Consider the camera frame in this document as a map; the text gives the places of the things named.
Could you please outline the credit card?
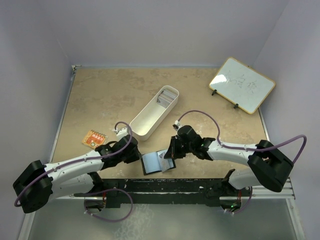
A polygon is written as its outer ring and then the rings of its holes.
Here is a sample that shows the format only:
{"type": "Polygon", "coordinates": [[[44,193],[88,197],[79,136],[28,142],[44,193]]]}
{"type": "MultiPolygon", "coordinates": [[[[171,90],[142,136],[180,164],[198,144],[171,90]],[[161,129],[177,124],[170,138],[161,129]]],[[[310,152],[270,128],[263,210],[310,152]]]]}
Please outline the credit card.
{"type": "Polygon", "coordinates": [[[162,172],[165,172],[174,166],[171,158],[161,158],[159,164],[162,172]]]}

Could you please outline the black leather card holder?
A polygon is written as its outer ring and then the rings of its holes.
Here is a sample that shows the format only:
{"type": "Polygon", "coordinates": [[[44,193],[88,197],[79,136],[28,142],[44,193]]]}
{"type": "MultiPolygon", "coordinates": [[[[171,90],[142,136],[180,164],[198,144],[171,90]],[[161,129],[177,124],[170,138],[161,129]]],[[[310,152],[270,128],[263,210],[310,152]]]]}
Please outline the black leather card holder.
{"type": "MultiPolygon", "coordinates": [[[[167,152],[167,149],[164,149],[164,150],[150,152],[142,155],[141,164],[142,164],[143,174],[145,176],[162,172],[160,167],[160,159],[164,159],[164,155],[166,152],[167,152]]],[[[176,164],[174,160],[172,161],[173,161],[173,167],[171,169],[174,169],[176,168],[176,164]]]]}

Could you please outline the white plastic card tray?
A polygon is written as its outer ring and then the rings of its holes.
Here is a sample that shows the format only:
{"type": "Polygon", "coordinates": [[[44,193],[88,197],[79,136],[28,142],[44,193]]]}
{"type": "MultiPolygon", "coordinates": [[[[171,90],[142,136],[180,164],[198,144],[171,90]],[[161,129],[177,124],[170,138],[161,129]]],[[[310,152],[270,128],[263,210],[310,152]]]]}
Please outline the white plastic card tray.
{"type": "Polygon", "coordinates": [[[179,91],[172,86],[163,86],[156,95],[149,101],[149,103],[137,114],[137,116],[130,122],[130,127],[133,135],[140,141],[146,141],[170,111],[176,106],[179,99],[179,91]],[[158,95],[163,90],[169,90],[177,95],[175,100],[167,107],[164,108],[157,104],[158,95]]]}

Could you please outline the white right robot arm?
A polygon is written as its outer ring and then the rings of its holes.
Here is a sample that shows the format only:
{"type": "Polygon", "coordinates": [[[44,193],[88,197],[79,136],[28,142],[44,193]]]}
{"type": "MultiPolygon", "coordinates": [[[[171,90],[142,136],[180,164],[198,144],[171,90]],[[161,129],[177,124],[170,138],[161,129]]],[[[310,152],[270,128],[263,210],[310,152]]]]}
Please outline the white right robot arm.
{"type": "Polygon", "coordinates": [[[263,186],[279,193],[294,167],[294,163],[267,140],[261,140],[258,144],[232,143],[222,146],[215,138],[202,138],[189,125],[180,127],[177,134],[171,137],[164,158],[182,159],[187,154],[201,160],[229,161],[246,166],[242,170],[230,170],[224,178],[222,190],[228,196],[254,186],[263,186]]]}

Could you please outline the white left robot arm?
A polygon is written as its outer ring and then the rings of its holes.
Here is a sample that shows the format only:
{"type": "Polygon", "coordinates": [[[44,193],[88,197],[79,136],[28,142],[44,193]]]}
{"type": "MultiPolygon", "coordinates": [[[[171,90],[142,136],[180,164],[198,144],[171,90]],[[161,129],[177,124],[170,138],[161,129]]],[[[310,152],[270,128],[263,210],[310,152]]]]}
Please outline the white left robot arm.
{"type": "Polygon", "coordinates": [[[140,159],[138,141],[127,135],[69,160],[46,164],[33,161],[12,185],[17,195],[14,206],[28,214],[70,194],[98,196],[103,191],[99,171],[140,159]]]}

